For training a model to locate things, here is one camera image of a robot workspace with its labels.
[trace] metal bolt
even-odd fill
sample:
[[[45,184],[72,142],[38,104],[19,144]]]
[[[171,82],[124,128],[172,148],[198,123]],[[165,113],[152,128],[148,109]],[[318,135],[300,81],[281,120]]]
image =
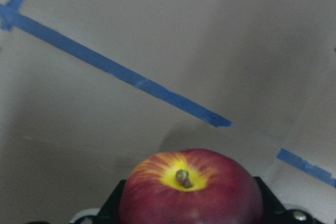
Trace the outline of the metal bolt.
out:
[[[307,220],[307,215],[304,212],[295,210],[292,212],[294,219],[299,221],[305,221]]]

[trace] apple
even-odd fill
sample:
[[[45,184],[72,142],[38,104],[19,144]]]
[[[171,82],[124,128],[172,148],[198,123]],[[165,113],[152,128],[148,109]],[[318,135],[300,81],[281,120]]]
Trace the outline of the apple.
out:
[[[263,201],[254,178],[217,152],[158,153],[125,183],[122,224],[258,224]]]

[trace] gray surface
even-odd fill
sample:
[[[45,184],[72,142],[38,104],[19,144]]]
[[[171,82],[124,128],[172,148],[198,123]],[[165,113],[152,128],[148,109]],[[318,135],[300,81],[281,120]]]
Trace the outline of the gray surface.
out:
[[[216,129],[18,30],[0,31],[0,216],[66,223],[148,155],[205,147],[335,218],[335,0],[26,0],[21,13],[229,118]]]

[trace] stem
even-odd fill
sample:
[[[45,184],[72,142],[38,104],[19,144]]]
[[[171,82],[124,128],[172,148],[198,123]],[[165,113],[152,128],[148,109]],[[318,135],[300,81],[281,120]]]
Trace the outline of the stem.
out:
[[[189,172],[187,170],[178,170],[175,174],[175,179],[184,188],[189,188],[193,186],[189,179]]]

